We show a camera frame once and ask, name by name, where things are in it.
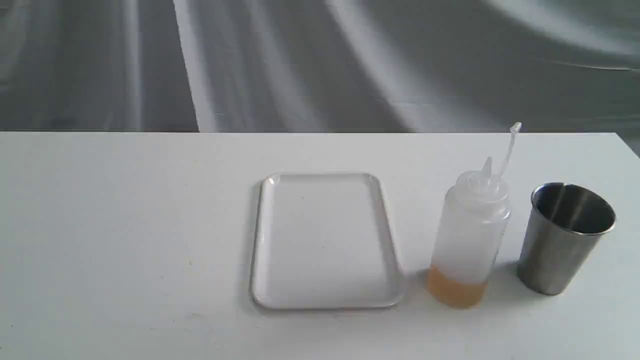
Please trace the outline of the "grey fabric backdrop curtain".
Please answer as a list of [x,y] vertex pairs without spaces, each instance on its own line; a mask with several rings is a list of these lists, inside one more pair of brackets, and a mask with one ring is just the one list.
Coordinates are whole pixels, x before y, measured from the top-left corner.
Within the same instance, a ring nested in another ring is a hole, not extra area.
[[1,130],[617,133],[637,0],[3,0]]

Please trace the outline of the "stainless steel cup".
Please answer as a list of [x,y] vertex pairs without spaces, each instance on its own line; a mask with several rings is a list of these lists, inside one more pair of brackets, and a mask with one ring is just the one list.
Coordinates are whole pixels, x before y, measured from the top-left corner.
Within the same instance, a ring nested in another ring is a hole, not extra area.
[[572,183],[541,184],[530,202],[516,275],[528,289],[558,296],[615,227],[617,215],[599,194]]

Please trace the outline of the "white rectangular plastic tray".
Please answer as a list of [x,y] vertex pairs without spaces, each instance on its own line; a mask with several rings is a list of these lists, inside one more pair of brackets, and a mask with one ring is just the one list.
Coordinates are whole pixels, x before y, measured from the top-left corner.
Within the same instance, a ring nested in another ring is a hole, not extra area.
[[264,309],[384,309],[406,294],[385,194],[373,174],[267,176],[253,243],[249,289]]

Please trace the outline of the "translucent squeeze bottle amber liquid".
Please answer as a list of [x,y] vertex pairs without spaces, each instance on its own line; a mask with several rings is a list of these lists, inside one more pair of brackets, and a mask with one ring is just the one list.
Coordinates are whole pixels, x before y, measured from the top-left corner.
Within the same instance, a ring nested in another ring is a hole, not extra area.
[[446,192],[425,284],[451,308],[477,305],[487,289],[512,214],[504,174],[521,129],[519,121],[510,127],[498,172],[487,157],[481,169],[460,173]]

